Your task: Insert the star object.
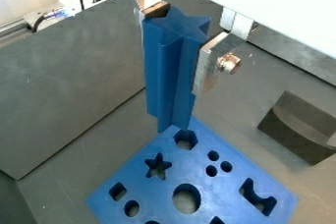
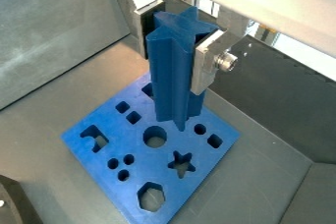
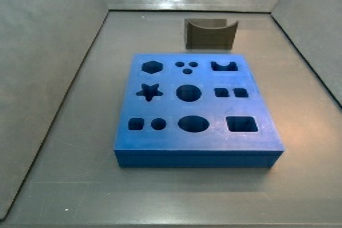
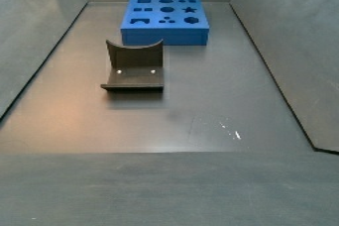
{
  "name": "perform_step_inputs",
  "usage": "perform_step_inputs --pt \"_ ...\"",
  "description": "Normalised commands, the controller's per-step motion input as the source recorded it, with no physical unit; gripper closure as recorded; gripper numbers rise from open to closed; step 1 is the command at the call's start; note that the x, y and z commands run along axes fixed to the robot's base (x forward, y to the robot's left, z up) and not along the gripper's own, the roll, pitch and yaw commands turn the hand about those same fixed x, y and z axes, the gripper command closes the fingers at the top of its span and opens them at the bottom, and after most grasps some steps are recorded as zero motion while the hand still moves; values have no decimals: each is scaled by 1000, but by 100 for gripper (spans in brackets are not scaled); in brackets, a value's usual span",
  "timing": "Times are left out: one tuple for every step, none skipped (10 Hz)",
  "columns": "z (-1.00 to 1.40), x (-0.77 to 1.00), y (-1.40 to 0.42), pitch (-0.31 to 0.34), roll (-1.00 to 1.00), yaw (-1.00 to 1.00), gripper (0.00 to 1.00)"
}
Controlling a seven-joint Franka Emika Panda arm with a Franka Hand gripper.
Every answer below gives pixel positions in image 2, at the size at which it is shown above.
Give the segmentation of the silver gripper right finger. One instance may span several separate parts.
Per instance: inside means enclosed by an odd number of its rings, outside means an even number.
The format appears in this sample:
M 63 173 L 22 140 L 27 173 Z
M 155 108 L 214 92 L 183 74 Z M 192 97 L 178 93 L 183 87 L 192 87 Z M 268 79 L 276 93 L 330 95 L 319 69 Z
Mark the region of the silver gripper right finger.
M 230 72 L 238 57 L 230 52 L 239 37 L 227 30 L 218 29 L 198 43 L 192 73 L 191 92 L 200 95 L 214 82 L 216 71 Z

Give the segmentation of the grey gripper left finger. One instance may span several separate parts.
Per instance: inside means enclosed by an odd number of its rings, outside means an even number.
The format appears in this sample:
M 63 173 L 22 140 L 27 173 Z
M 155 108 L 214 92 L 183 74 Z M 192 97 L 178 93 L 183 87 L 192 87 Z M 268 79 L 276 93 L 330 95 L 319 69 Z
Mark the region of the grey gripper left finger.
M 166 3 L 163 0 L 155 0 L 143 8 L 134 11 L 134 22 L 136 28 L 136 37 L 139 42 L 139 53 L 144 59 L 147 55 L 146 37 L 155 30 L 154 14 L 166 10 Z

